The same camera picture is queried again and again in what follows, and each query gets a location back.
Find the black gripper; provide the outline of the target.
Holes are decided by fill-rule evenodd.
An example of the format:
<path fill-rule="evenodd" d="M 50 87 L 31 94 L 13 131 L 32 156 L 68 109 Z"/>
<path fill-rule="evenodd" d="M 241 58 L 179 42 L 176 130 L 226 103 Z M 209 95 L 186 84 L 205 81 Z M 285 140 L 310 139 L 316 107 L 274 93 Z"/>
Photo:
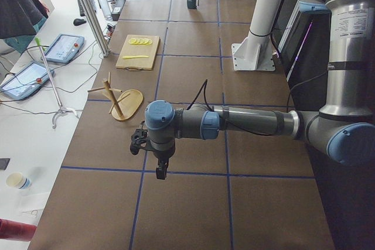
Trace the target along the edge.
<path fill-rule="evenodd" d="M 169 159 L 173 156 L 173 150 L 157 150 L 154 152 L 155 157 L 158 160 L 158 165 L 156 167 L 156 178 L 158 180 L 166 179 L 166 171 L 169 165 Z"/>

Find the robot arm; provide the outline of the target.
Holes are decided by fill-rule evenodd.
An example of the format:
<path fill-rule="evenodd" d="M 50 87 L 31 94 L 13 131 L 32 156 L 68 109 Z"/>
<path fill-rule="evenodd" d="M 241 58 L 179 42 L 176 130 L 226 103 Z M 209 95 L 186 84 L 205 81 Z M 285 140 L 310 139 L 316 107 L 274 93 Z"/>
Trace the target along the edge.
<path fill-rule="evenodd" d="M 330 12 L 326 103 L 318 111 L 263 111 L 192 104 L 175 109 L 164 100 L 150 103 L 131 137 L 130 150 L 151 151 L 156 176 L 165 179 L 179 138 L 215 139 L 219 131 L 289 135 L 343 165 L 374 158 L 374 125 L 367 106 L 367 73 L 374 46 L 374 0 L 299 0 L 301 12 Z"/>

